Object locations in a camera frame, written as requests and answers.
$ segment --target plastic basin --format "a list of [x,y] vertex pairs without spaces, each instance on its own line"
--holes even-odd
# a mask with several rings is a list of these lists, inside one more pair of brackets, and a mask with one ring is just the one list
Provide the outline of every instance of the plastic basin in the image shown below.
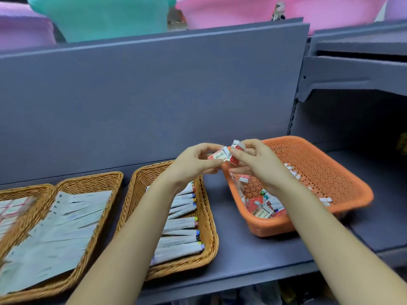
[[68,42],[109,39],[167,31],[176,0],[28,0],[49,17]]
[[0,2],[0,50],[55,44],[52,22],[27,4]]
[[[311,187],[318,198],[332,198],[331,206],[326,208],[337,217],[350,210],[365,207],[373,200],[373,192],[369,185],[307,140],[296,136],[284,136],[266,139],[263,142],[283,163],[288,163],[301,175],[299,181],[304,186]],[[230,177],[228,166],[223,165],[222,169],[237,208],[254,235],[267,237],[295,230],[288,215],[268,219],[253,216],[243,204]],[[261,189],[260,182],[252,178],[250,183],[245,185],[245,198],[260,196]]]
[[284,0],[286,18],[304,17],[315,30],[371,24],[386,0]]
[[190,29],[252,24],[272,19],[277,0],[177,0]]
[[388,0],[384,19],[407,19],[407,0]]

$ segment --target pink plastic basin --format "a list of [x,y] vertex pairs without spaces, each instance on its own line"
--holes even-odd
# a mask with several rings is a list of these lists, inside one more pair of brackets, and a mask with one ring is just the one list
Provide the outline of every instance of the pink plastic basin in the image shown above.
[[0,2],[0,51],[55,44],[52,22],[28,4]]
[[315,30],[371,24],[386,0],[283,0],[286,18],[304,17]]
[[389,0],[386,5],[384,19],[407,19],[407,0]]
[[177,0],[190,29],[252,24],[272,19],[277,0]]

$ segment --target orange plastic basket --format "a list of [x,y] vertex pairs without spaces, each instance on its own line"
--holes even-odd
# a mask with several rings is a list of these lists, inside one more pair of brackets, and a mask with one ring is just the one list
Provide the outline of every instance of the orange plastic basket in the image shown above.
[[[307,140],[284,136],[266,139],[263,143],[269,146],[283,163],[292,166],[301,175],[300,182],[311,187],[318,198],[332,198],[333,202],[327,208],[334,215],[340,216],[349,210],[365,207],[373,200],[369,185]],[[223,167],[223,173],[237,208],[254,235],[267,237],[295,230],[288,215],[268,219],[253,216],[243,204],[227,166]],[[252,178],[250,183],[245,185],[244,195],[248,199],[255,198],[260,196],[261,190],[260,182]]]

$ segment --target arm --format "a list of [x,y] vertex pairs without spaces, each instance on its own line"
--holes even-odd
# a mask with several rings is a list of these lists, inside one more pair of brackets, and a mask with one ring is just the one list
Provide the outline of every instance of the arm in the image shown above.
[[203,160],[221,145],[201,143],[186,149],[151,184],[118,235],[85,275],[67,305],[134,304],[161,237],[175,195],[202,172],[214,173],[220,159]]
[[248,154],[231,152],[247,166],[231,172],[255,175],[278,197],[340,304],[407,302],[407,284],[329,213],[270,148],[256,139],[244,143]]

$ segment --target teal plastic basin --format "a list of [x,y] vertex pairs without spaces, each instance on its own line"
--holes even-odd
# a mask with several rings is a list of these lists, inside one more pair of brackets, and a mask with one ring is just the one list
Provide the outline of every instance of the teal plastic basin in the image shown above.
[[28,0],[54,22],[68,42],[111,39],[167,31],[176,0]]

